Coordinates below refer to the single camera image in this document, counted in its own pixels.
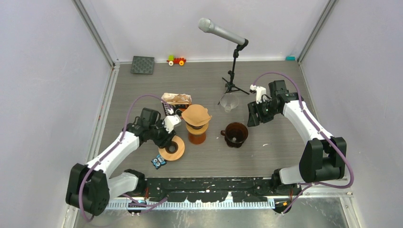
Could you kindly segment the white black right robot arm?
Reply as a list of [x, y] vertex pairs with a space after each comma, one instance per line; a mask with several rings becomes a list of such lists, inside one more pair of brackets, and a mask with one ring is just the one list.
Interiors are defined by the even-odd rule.
[[277, 169], [272, 174], [274, 193], [285, 194], [291, 184], [343, 178], [345, 162], [337, 150], [346, 155], [346, 141], [326, 131], [297, 92], [288, 91], [284, 80], [269, 83], [269, 95], [262, 86], [251, 85], [249, 90], [255, 94], [256, 100], [248, 103], [248, 127], [267, 123], [281, 114], [293, 124], [305, 143], [297, 165]]

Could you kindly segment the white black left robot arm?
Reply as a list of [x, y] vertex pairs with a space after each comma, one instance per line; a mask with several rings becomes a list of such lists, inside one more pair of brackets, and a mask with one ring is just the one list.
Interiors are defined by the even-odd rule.
[[171, 145], [181, 123], [178, 115], [165, 118], [150, 108], [143, 108], [132, 123], [126, 123], [117, 139], [101, 154], [86, 164], [75, 164], [69, 175], [66, 203], [93, 216], [106, 209], [109, 201], [130, 192], [139, 197], [145, 193], [146, 181], [143, 173], [132, 169], [112, 178], [111, 174], [125, 158], [143, 143], [151, 140], [164, 149]]

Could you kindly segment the brown paper coffee filter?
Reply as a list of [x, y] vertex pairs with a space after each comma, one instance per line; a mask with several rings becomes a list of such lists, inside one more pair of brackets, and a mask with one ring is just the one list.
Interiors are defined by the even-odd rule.
[[200, 127], [208, 123], [212, 116], [209, 115], [208, 109], [200, 104], [192, 104], [182, 112], [183, 120], [195, 127]]

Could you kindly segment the clear glass dripper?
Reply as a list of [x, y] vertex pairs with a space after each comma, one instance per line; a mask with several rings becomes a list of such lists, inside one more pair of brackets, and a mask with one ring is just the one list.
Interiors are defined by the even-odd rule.
[[236, 95], [226, 93], [221, 96], [218, 104], [224, 108], [225, 112], [229, 113], [239, 105], [239, 102], [239, 98]]

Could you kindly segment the orange glass carafe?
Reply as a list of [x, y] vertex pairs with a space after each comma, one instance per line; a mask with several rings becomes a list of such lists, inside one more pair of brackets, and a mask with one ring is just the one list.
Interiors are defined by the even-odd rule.
[[198, 145], [206, 140], [206, 133], [202, 133], [199, 135], [188, 133], [188, 139], [192, 144]]

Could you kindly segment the wooden ring collar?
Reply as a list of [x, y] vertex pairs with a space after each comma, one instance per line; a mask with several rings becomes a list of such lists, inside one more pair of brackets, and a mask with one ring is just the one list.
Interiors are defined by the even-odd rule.
[[176, 161], [183, 156], [185, 152], [185, 144], [182, 138], [174, 136], [166, 147], [160, 148], [158, 151], [165, 160]]

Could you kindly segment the brown plastic dripper with handle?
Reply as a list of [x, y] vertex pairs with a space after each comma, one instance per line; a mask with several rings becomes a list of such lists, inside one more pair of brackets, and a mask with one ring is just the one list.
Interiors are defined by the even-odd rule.
[[249, 132], [244, 124], [232, 122], [224, 130], [221, 130], [220, 134], [224, 136], [224, 140], [229, 147], [240, 148], [246, 141]]

